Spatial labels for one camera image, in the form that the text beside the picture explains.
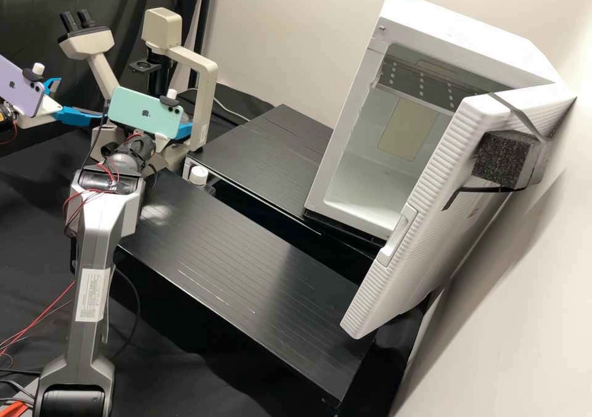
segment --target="white knob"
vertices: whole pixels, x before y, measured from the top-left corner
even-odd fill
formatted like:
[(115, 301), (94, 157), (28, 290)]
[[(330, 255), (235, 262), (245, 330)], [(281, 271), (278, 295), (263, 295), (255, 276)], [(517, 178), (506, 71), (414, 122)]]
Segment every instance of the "white knob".
[(208, 182), (208, 170), (201, 165), (193, 166), (189, 174), (189, 181), (196, 186), (205, 186), (205, 183)]
[(169, 99), (177, 99), (177, 90), (175, 89), (169, 89), (166, 92), (166, 97)]
[(43, 72), (45, 72), (45, 65), (43, 65), (41, 62), (35, 62), (33, 64), (32, 71), (35, 75), (42, 75)]

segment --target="black foam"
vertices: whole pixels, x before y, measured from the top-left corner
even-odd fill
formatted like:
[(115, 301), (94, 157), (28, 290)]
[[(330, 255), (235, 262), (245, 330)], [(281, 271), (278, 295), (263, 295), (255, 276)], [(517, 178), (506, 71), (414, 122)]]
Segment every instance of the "black foam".
[(516, 130), (486, 132), (472, 174), (506, 188), (526, 187), (541, 148), (539, 140), (530, 134)]

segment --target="purple iphone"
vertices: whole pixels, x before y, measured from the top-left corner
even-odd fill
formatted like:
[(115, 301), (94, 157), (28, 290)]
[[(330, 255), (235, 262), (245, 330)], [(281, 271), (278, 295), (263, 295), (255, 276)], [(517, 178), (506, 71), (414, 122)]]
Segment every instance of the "purple iphone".
[(28, 117), (37, 114), (44, 86), (23, 76), (23, 70), (0, 55), (0, 97)]

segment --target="smartphone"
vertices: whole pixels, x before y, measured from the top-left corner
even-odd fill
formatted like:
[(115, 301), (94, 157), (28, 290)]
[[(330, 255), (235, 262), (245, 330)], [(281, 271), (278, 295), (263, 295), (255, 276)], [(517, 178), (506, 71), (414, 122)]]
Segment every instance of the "smartphone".
[(173, 139), (179, 131), (183, 108), (169, 107), (158, 98), (115, 87), (107, 115), (114, 122)]
[(39, 110), (45, 87), (23, 76), (23, 70), (0, 55), (0, 97), (18, 112), (33, 118)]

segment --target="barcode label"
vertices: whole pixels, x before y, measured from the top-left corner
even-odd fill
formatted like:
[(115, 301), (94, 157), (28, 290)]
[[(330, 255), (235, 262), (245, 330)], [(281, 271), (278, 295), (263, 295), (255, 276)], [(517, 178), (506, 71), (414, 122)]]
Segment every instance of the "barcode label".
[(199, 142), (205, 142), (208, 137), (208, 125), (202, 127), (202, 131), (199, 134)]
[(76, 321), (103, 319), (109, 294), (110, 269), (82, 269), (76, 302)]

